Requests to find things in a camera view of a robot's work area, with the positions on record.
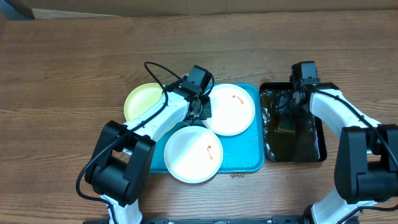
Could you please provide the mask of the green yellow sponge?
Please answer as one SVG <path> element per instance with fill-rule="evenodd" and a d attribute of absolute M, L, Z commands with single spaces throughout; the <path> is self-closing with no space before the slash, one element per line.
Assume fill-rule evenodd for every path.
<path fill-rule="evenodd" d="M 276 130 L 281 133 L 294 134 L 295 133 L 294 117 L 288 115 L 279 116 L 279 121 Z"/>

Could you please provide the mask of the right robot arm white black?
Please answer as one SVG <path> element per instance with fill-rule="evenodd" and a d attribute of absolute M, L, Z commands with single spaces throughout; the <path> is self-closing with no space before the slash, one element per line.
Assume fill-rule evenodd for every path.
<path fill-rule="evenodd" d="M 393 212 L 378 204 L 397 196 L 397 125 L 381 124 L 355 108 L 332 83 L 291 86 L 271 101 L 282 129 L 312 115 L 338 137 L 334 189 L 308 208 L 310 223 L 348 223 L 364 210 Z"/>

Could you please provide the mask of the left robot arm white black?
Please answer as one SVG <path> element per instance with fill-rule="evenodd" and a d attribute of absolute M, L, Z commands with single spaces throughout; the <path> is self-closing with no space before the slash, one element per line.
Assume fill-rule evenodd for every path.
<path fill-rule="evenodd" d="M 98 194 L 95 200 L 106 204 L 108 223 L 140 223 L 138 198 L 147 182 L 156 142 L 179 122 L 210 118 L 210 108 L 206 94 L 166 91 L 136 119 L 126 124 L 109 121 L 76 180 L 76 192 L 92 199 L 80 190 L 85 180 Z"/>

